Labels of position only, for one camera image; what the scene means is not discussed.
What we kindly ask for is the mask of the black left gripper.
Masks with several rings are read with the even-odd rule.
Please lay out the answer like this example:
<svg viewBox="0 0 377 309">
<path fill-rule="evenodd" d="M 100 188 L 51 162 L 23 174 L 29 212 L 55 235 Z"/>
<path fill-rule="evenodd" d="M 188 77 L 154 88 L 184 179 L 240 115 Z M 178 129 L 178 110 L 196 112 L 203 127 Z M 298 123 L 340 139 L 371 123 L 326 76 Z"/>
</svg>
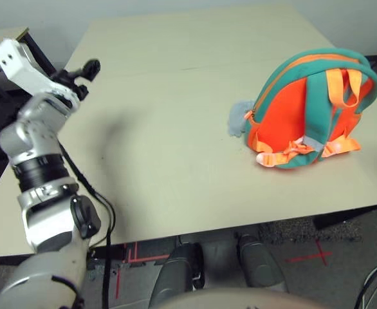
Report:
<svg viewBox="0 0 377 309">
<path fill-rule="evenodd" d="M 53 82 L 62 84 L 63 86 L 69 88 L 77 95 L 80 101 L 83 101 L 87 97 L 89 91 L 87 90 L 87 87 L 85 85 L 76 84 L 75 80 L 77 78 L 82 77 L 88 81 L 93 81 L 95 77 L 99 74 L 100 68 L 101 65 L 98 59 L 90 59 L 85 63 L 82 69 L 79 69 L 77 71 L 56 71 L 51 76 L 51 80 Z"/>
</svg>

